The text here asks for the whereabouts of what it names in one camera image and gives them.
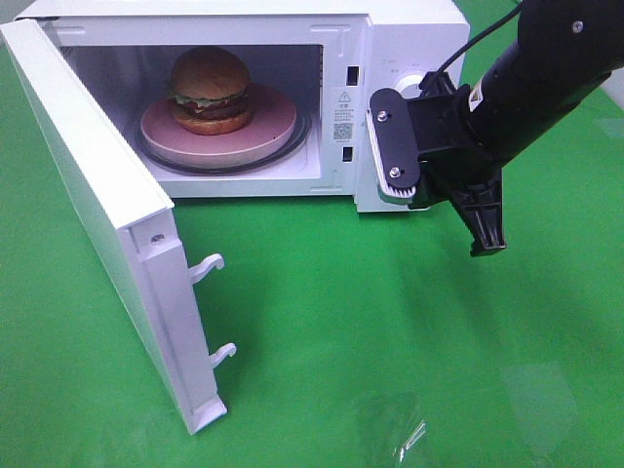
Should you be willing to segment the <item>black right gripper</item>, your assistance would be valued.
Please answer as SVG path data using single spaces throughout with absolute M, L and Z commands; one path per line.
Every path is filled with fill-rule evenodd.
M 454 87 L 444 72 L 425 75 L 409 102 L 421 164 L 414 208 L 450 201 L 473 236 L 472 257 L 507 248 L 503 227 L 504 88 L 488 72 Z

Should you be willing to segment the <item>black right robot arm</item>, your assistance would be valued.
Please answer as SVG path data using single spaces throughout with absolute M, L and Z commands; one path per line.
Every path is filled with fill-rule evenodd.
M 516 41 L 474 85 L 426 74 L 408 102 L 421 165 L 414 203 L 449 201 L 474 242 L 506 247 L 502 169 L 623 65 L 620 1 L 524 1 Z

